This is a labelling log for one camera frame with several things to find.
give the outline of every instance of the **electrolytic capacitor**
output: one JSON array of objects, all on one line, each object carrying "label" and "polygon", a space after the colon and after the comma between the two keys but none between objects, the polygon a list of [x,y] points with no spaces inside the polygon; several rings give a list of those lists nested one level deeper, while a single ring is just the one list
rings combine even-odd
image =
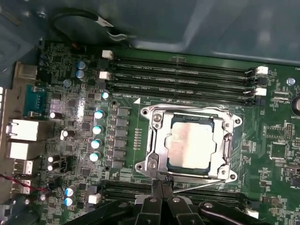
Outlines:
[{"label": "electrolytic capacitor", "polygon": [[66,206],[71,206],[71,205],[73,205],[75,203],[75,196],[73,195],[73,196],[70,196],[70,197],[68,197],[68,198],[65,198],[65,200],[64,200],[64,204],[66,205]]},{"label": "electrolytic capacitor", "polygon": [[102,126],[94,126],[93,127],[93,134],[98,135],[103,131],[103,127]]},{"label": "electrolytic capacitor", "polygon": [[63,135],[64,137],[72,137],[72,136],[75,135],[75,131],[73,131],[73,130],[64,130],[64,131],[62,132],[62,135]]},{"label": "electrolytic capacitor", "polygon": [[95,119],[102,119],[103,117],[105,117],[105,112],[103,112],[102,110],[97,110],[94,113],[94,117]]},{"label": "electrolytic capacitor", "polygon": [[109,97],[109,94],[107,92],[103,92],[101,97],[104,99],[104,100],[107,100],[108,97]]},{"label": "electrolytic capacitor", "polygon": [[53,170],[56,170],[60,167],[60,164],[59,162],[54,162],[52,163],[51,165],[48,166],[48,171],[53,171]]},{"label": "electrolytic capacitor", "polygon": [[59,161],[60,160],[60,155],[54,155],[54,156],[49,156],[48,157],[48,162],[49,163],[53,163],[53,162],[56,162],[56,161]]},{"label": "electrolytic capacitor", "polygon": [[87,66],[86,66],[85,62],[83,62],[83,61],[77,62],[76,66],[80,70],[86,70],[87,69]]},{"label": "electrolytic capacitor", "polygon": [[93,153],[90,154],[90,161],[92,162],[97,162],[100,158],[100,152],[95,151]]},{"label": "electrolytic capacitor", "polygon": [[76,193],[76,190],[77,190],[77,188],[74,185],[71,185],[65,190],[65,195],[67,197],[71,197],[72,195],[74,195]]},{"label": "electrolytic capacitor", "polygon": [[90,145],[91,145],[91,147],[92,147],[93,149],[97,149],[97,148],[99,148],[99,147],[102,145],[102,141],[99,140],[99,139],[96,139],[96,140],[92,141],[92,142],[90,143]]},{"label": "electrolytic capacitor", "polygon": [[52,191],[46,191],[43,194],[40,195],[39,199],[44,202],[46,201],[49,197],[53,195]]},{"label": "electrolytic capacitor", "polygon": [[82,70],[77,70],[75,75],[81,81],[86,80],[86,74]]},{"label": "electrolytic capacitor", "polygon": [[60,113],[60,112],[52,112],[52,113],[50,113],[49,117],[50,117],[51,119],[58,119],[58,120],[61,120],[61,119],[63,118],[63,115],[62,115],[62,113]]}]

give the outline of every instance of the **black cable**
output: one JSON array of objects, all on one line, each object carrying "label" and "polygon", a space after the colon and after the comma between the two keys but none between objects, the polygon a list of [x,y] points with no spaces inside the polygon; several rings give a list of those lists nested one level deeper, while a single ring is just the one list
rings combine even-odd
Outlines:
[{"label": "black cable", "polygon": [[60,29],[58,29],[55,25],[55,23],[64,17],[69,16],[80,16],[84,18],[91,19],[93,21],[98,20],[98,15],[83,9],[77,9],[77,8],[58,8],[54,11],[53,15],[49,18],[49,26],[50,28],[65,42],[72,43],[72,40],[69,38],[67,34],[62,32]]}]

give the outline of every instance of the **capacitor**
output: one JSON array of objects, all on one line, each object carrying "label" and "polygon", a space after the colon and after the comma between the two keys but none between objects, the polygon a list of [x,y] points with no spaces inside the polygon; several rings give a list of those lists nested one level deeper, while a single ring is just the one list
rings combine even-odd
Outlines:
[{"label": "capacitor", "polygon": [[46,201],[49,197],[53,195],[52,191],[46,191],[43,194],[40,195],[39,199],[44,202]]},{"label": "capacitor", "polygon": [[68,198],[66,198],[65,200],[64,200],[64,204],[66,205],[66,206],[71,206],[71,205],[73,205],[75,203],[75,196],[73,195],[73,196],[71,196],[71,197],[68,197]]},{"label": "capacitor", "polygon": [[90,154],[90,161],[97,162],[100,158],[100,153],[98,151],[95,151]]},{"label": "capacitor", "polygon": [[93,134],[98,135],[103,131],[103,127],[102,126],[94,126],[93,127]]},{"label": "capacitor", "polygon": [[60,167],[59,162],[54,162],[51,165],[48,166],[48,171],[56,170]]},{"label": "capacitor", "polygon": [[49,117],[51,119],[59,119],[59,120],[61,120],[63,118],[63,115],[60,112],[52,112],[52,113],[50,113]]},{"label": "capacitor", "polygon": [[56,162],[56,161],[59,161],[60,160],[60,155],[54,155],[54,156],[49,156],[48,157],[48,162],[49,163],[53,163],[53,162]]},{"label": "capacitor", "polygon": [[108,97],[109,97],[109,94],[107,92],[103,92],[101,97],[104,99],[104,100],[107,100]]},{"label": "capacitor", "polygon": [[87,66],[86,66],[85,62],[83,62],[83,61],[77,62],[76,66],[77,66],[77,68],[80,69],[80,70],[87,69]]},{"label": "capacitor", "polygon": [[63,85],[64,85],[66,88],[68,88],[68,87],[70,87],[70,86],[72,85],[72,82],[71,82],[70,79],[66,79],[66,80],[64,80],[62,83],[63,83]]},{"label": "capacitor", "polygon": [[72,137],[72,136],[75,135],[75,131],[73,131],[73,130],[64,130],[64,131],[62,132],[62,135],[63,135],[64,137]]},{"label": "capacitor", "polygon": [[102,141],[99,140],[99,139],[96,139],[96,140],[92,141],[92,142],[90,143],[90,145],[91,145],[91,147],[92,147],[93,149],[97,149],[97,148],[99,148],[99,147],[102,145]]},{"label": "capacitor", "polygon": [[94,117],[95,119],[102,119],[103,117],[105,117],[105,112],[103,112],[102,110],[97,110],[94,113]]},{"label": "capacitor", "polygon": [[291,102],[291,108],[292,108],[292,112],[296,116],[300,116],[300,96],[294,97],[294,99]]},{"label": "capacitor", "polygon": [[81,81],[86,80],[86,74],[82,70],[77,70],[75,75]]},{"label": "capacitor", "polygon": [[71,197],[72,195],[74,195],[76,193],[76,190],[77,190],[77,188],[74,185],[71,185],[68,188],[66,188],[65,195],[67,197]]}]

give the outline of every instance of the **red wire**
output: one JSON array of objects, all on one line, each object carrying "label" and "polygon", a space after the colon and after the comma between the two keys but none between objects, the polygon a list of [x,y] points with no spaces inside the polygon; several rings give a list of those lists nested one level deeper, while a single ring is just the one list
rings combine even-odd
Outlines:
[{"label": "red wire", "polygon": [[16,180],[16,179],[14,179],[14,178],[12,178],[12,177],[4,176],[3,174],[0,174],[0,177],[3,177],[4,179],[7,179],[7,180],[11,180],[12,182],[17,183],[17,184],[20,184],[20,185],[22,185],[23,187],[29,188],[29,189],[32,190],[32,191],[34,191],[34,190],[37,190],[37,191],[47,191],[47,190],[48,190],[47,188],[33,187],[33,186],[30,186],[30,185],[24,184],[24,183],[22,183],[22,182],[19,181],[19,180]]}]

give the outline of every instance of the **black capacitor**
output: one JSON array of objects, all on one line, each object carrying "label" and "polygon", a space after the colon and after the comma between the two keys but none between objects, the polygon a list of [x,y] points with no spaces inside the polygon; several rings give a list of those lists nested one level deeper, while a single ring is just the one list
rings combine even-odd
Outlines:
[{"label": "black capacitor", "polygon": [[296,116],[300,116],[300,96],[294,97],[294,99],[291,102],[291,108],[292,108],[292,112]]},{"label": "black capacitor", "polygon": [[73,131],[73,130],[64,130],[64,131],[62,132],[62,135],[63,135],[64,137],[72,137],[72,136],[75,135],[75,131]]},{"label": "black capacitor", "polygon": [[53,195],[53,192],[52,191],[46,191],[44,193],[42,193],[39,197],[39,199],[44,202],[46,201],[49,197],[51,197]]},{"label": "black capacitor", "polygon": [[60,168],[60,163],[59,162],[54,162],[54,163],[51,163],[48,166],[48,171],[53,171],[53,170],[56,170],[58,168]]},{"label": "black capacitor", "polygon": [[59,161],[60,160],[60,155],[54,155],[54,156],[49,156],[48,157],[48,162],[49,163],[53,163],[53,162],[56,162],[56,161]]},{"label": "black capacitor", "polygon": [[52,112],[50,113],[49,117],[51,119],[58,119],[58,120],[61,120],[63,118],[63,114],[60,113],[60,112]]}]

